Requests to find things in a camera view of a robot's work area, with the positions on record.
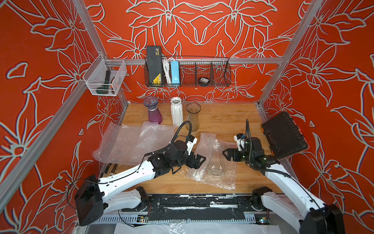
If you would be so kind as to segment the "bubble wrap sheet of vase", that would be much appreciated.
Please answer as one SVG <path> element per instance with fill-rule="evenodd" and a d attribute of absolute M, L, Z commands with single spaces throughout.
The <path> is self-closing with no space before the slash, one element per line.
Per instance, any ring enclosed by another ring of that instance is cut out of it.
<path fill-rule="evenodd" d="M 140 135 L 141 126 L 110 123 L 105 130 L 94 159 L 102 163 L 136 165 L 133 150 Z"/>

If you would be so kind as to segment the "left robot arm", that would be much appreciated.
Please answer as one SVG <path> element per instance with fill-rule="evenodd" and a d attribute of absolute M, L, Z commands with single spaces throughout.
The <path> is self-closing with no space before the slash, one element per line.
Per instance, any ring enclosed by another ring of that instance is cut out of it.
<path fill-rule="evenodd" d="M 121 173 L 97 178 L 95 175 L 83 180 L 74 196 L 80 226 L 87 226 L 104 213 L 121 209 L 143 209 L 148 205 L 148 195 L 143 187 L 128 189 L 168 173 L 175 174 L 182 166 L 198 169 L 206 157 L 195 155 L 193 146 L 197 139 L 189 129 L 184 141 L 177 140 L 175 133 L 170 143 L 162 149 L 146 153 L 137 166 Z"/>

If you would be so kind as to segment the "white ribbed ceramic vase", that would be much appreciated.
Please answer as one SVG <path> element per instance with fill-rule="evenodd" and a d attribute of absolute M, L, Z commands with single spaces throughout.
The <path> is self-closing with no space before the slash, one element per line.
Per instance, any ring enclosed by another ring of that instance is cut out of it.
<path fill-rule="evenodd" d="M 180 126 L 183 121 L 183 105 L 180 97 L 173 97 L 171 99 L 171 116 L 172 122 L 175 126 Z"/>

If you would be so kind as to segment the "clear glass vase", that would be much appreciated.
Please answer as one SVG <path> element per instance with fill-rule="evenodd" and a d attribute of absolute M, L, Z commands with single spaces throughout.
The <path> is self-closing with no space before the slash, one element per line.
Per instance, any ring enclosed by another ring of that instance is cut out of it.
<path fill-rule="evenodd" d="M 186 106 L 186 110 L 189 113 L 189 115 L 188 115 L 188 121 L 191 122 L 191 131 L 195 132 L 200 127 L 200 121 L 199 121 L 198 114 L 201 111 L 201 106 L 198 103 L 192 102 L 192 103 L 189 103 Z"/>
<path fill-rule="evenodd" d="M 223 145 L 216 140 L 213 145 L 212 157 L 207 166 L 207 171 L 210 176 L 222 177 L 226 173 L 226 158 L 222 154 L 223 150 Z"/>

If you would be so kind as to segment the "bubble roll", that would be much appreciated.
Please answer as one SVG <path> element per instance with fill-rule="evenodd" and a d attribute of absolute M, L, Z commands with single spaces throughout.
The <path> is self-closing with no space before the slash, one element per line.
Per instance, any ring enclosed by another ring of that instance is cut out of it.
<path fill-rule="evenodd" d="M 117 138 L 116 156 L 123 165 L 138 165 L 143 156 L 151 151 L 151 134 L 156 124 L 143 122 L 142 126 L 123 125 Z"/>
<path fill-rule="evenodd" d="M 143 122 L 139 138 L 132 152 L 134 165 L 138 165 L 146 153 L 167 146 L 175 134 L 175 128 L 174 125 Z"/>

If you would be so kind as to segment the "purple glass vase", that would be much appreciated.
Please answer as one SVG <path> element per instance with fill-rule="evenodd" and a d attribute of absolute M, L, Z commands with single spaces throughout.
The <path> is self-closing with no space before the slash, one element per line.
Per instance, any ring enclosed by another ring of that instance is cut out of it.
<path fill-rule="evenodd" d="M 149 122 L 161 124 L 163 118 L 158 109 L 158 98 L 152 96 L 146 97 L 143 104 L 148 109 Z"/>

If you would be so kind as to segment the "bubble bundle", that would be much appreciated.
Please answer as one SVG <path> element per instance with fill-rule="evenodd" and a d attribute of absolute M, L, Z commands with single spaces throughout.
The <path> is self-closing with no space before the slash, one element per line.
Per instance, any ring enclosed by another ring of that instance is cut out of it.
<path fill-rule="evenodd" d="M 199 169 L 189 169 L 185 177 L 225 190 L 236 190 L 237 164 L 228 161 L 223 151 L 236 144 L 216 138 L 213 133 L 201 133 L 195 153 L 206 157 Z"/>

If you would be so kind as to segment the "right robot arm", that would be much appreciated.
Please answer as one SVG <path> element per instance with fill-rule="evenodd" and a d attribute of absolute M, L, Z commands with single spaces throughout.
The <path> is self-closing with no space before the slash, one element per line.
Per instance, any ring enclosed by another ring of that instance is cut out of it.
<path fill-rule="evenodd" d="M 343 234 L 345 226 L 341 210 L 326 204 L 302 186 L 273 155 L 266 155 L 257 137 L 252 137 L 249 124 L 245 134 L 234 137 L 237 148 L 222 152 L 228 161 L 244 162 L 275 183 L 290 199 L 286 202 L 270 188 L 252 191 L 251 207 L 256 211 L 271 210 L 299 234 Z"/>

